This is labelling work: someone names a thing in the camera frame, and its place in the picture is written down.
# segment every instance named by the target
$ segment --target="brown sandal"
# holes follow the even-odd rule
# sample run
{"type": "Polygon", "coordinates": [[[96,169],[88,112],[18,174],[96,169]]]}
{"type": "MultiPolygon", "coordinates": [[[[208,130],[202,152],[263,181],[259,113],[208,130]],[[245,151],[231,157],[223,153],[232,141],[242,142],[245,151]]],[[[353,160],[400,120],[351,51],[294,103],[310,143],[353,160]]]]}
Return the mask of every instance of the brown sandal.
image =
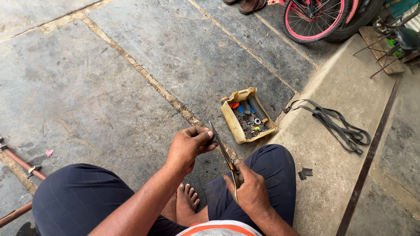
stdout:
{"type": "Polygon", "coordinates": [[[237,0],[223,0],[224,3],[231,5],[234,4],[237,0]]]}
{"type": "Polygon", "coordinates": [[[249,14],[255,10],[261,9],[265,6],[266,0],[246,0],[239,5],[239,11],[243,14],[249,14]]]}

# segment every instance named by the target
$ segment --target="hand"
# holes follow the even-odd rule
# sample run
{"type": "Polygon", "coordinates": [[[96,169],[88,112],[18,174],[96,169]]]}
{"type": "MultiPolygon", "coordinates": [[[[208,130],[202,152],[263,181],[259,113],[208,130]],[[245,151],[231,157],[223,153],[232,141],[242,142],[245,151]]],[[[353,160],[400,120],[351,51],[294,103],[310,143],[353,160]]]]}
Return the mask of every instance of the hand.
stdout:
{"type": "MultiPolygon", "coordinates": [[[[245,163],[235,165],[241,173],[239,179],[244,182],[237,190],[238,205],[252,219],[263,218],[268,212],[271,212],[270,200],[268,198],[267,188],[265,187],[264,177],[255,173],[245,163]]],[[[226,181],[226,187],[235,196],[235,184],[231,177],[223,175],[226,181]]]]}
{"type": "Polygon", "coordinates": [[[191,173],[195,158],[218,146],[217,142],[207,145],[213,138],[213,131],[201,126],[192,126],[175,134],[165,164],[179,168],[185,175],[191,173]]]}

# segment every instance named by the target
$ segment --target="scissors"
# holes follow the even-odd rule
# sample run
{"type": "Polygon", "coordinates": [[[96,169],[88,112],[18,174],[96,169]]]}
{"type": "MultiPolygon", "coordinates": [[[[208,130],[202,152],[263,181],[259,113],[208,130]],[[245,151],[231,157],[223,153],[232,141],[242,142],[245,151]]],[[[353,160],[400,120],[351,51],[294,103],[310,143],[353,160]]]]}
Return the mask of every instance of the scissors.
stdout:
{"type": "Polygon", "coordinates": [[[213,124],[211,123],[211,121],[209,121],[209,123],[210,123],[210,129],[212,129],[212,131],[213,131],[213,134],[214,134],[214,137],[216,138],[216,141],[218,142],[218,144],[219,144],[219,147],[220,147],[220,149],[222,150],[222,154],[223,154],[223,156],[225,157],[225,160],[226,160],[226,165],[228,166],[228,169],[229,169],[229,171],[232,173],[232,178],[233,178],[233,180],[234,180],[234,184],[235,184],[235,198],[234,198],[234,200],[235,200],[235,202],[236,202],[236,204],[238,204],[239,205],[239,203],[238,203],[238,197],[237,197],[237,195],[236,195],[236,192],[238,191],[238,188],[240,187],[240,185],[241,185],[241,183],[240,183],[240,181],[239,181],[239,178],[238,178],[238,171],[237,171],[237,169],[235,168],[235,164],[234,164],[234,161],[231,159],[231,157],[228,155],[228,153],[226,152],[226,149],[225,149],[225,147],[223,146],[223,144],[222,144],[222,142],[221,142],[221,140],[220,140],[220,138],[219,138],[219,135],[217,134],[217,132],[216,132],[216,130],[214,129],[214,126],[213,126],[213,124]]]}

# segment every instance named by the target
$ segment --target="man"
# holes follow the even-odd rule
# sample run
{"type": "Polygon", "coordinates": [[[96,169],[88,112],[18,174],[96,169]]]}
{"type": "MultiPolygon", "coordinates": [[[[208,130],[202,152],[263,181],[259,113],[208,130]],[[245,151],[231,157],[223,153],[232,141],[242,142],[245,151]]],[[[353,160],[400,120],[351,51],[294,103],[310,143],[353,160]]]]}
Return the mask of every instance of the man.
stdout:
{"type": "Polygon", "coordinates": [[[206,206],[181,181],[196,156],[212,151],[213,132],[193,126],[176,133],[168,158],[134,193],[117,175],[88,164],[73,164],[49,175],[37,189],[32,212],[42,236],[78,235],[298,235],[292,228],[295,167],[289,151],[265,145],[237,164],[244,180],[224,175],[206,185],[206,206]]]}

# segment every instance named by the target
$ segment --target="black rubber tube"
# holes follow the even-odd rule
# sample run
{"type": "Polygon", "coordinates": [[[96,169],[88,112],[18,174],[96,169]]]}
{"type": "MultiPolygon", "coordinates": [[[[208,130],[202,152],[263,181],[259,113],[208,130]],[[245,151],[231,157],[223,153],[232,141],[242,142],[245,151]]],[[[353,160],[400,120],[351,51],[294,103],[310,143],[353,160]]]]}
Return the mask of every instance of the black rubber tube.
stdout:
{"type": "Polygon", "coordinates": [[[260,104],[258,104],[257,99],[255,97],[248,98],[248,101],[260,120],[264,120],[265,118],[267,118],[267,114],[261,108],[260,104]]]}

